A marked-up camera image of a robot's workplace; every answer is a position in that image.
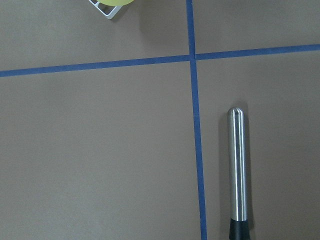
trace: silver cylinder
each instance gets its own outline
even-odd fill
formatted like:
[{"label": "silver cylinder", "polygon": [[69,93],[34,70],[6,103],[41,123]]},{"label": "silver cylinder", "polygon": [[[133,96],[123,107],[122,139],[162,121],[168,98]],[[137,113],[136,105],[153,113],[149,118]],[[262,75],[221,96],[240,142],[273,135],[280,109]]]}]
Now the silver cylinder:
[{"label": "silver cylinder", "polygon": [[228,111],[230,210],[231,218],[246,221],[246,152],[244,112],[239,107]]}]

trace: brown floor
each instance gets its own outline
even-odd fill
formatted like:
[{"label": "brown floor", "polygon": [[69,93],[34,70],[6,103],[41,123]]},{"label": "brown floor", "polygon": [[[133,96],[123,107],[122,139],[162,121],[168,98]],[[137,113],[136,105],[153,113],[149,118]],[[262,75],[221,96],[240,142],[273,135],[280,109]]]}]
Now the brown floor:
[{"label": "brown floor", "polygon": [[[319,9],[194,0],[195,51],[319,44]],[[0,22],[0,74],[189,55],[185,0],[135,0],[113,20],[88,0],[4,0]],[[229,234],[233,106],[248,117],[251,239],[318,240],[319,62],[196,62],[208,240]],[[200,240],[193,100],[187,60],[0,77],[0,239]]]}]

